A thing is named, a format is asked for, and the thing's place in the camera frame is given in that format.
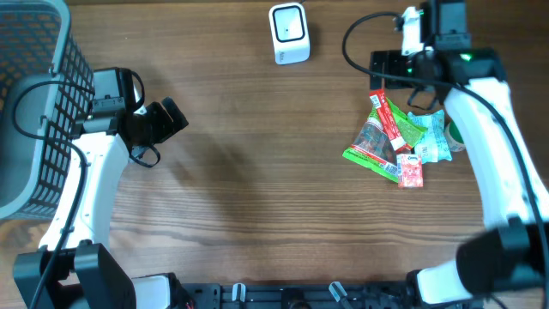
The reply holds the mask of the green lid jar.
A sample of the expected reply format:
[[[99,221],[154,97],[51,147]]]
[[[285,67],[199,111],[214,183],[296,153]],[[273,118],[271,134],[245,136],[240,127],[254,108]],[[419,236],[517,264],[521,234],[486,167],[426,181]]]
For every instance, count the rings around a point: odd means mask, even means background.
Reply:
[[[461,152],[466,149],[462,136],[453,121],[445,126],[443,133],[451,152]]]

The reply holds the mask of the light blue wipes packet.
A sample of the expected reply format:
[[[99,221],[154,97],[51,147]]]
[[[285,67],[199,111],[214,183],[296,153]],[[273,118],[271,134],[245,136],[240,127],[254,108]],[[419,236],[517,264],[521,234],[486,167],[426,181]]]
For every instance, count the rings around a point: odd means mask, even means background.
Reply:
[[[414,115],[409,112],[408,118],[414,124],[427,129],[414,147],[415,153],[421,156],[423,163],[452,161],[449,144],[443,133],[445,120],[443,110],[425,115]]]

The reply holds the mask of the red toothpaste box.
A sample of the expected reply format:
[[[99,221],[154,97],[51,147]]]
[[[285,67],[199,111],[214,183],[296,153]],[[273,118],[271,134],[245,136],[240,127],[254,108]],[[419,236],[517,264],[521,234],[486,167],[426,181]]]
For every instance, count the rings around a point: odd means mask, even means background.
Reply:
[[[393,150],[396,153],[411,150],[410,145],[405,142],[396,124],[385,92],[382,89],[371,91],[370,100],[377,111],[379,120],[383,125],[383,129],[389,138]]]

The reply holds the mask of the green snack bag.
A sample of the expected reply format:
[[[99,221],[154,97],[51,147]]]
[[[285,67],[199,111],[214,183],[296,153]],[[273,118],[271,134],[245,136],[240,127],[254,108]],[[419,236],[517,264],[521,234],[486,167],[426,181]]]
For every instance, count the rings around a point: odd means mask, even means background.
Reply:
[[[427,129],[415,124],[391,100],[389,100],[389,106],[396,125],[407,143],[405,152],[409,153],[419,143]],[[386,179],[398,182],[396,152],[383,129],[383,124],[375,108],[371,110],[358,136],[343,152],[342,157],[368,168]]]

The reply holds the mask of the small red carton box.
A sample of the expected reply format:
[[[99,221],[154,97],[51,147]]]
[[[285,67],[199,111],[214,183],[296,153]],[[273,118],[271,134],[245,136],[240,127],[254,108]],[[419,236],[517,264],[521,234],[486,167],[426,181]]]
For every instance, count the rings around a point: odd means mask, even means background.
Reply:
[[[399,188],[423,186],[422,160],[418,154],[398,154],[397,177]]]

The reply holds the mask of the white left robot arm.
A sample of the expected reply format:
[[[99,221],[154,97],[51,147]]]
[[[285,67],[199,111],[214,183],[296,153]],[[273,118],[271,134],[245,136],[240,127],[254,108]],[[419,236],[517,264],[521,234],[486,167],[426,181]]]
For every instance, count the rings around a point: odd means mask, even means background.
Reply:
[[[153,148],[187,126],[172,98],[144,114],[115,114],[113,131],[75,140],[74,160],[51,225],[35,253],[15,260],[14,280],[30,308],[191,308],[173,273],[129,278],[109,252],[112,208],[132,143]]]

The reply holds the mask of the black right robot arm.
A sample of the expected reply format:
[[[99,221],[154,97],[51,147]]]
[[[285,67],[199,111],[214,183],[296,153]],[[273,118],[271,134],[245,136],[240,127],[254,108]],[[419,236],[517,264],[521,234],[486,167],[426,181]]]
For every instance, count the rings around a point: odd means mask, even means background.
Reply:
[[[498,54],[475,49],[462,1],[428,1],[395,18],[399,82],[434,90],[458,129],[480,190],[486,230],[416,275],[429,305],[548,286],[548,191],[528,153]]]

